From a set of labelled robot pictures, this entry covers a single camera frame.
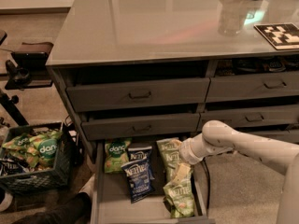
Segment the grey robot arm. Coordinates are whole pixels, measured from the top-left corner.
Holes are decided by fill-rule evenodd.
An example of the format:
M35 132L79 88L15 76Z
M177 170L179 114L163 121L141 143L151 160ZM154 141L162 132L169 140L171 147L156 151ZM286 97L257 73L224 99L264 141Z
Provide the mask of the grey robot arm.
M219 120L210 120L200 134L179 142L179 156L185 163L196 165L229 148L285 176L276 224L299 224L299 146L242 133Z

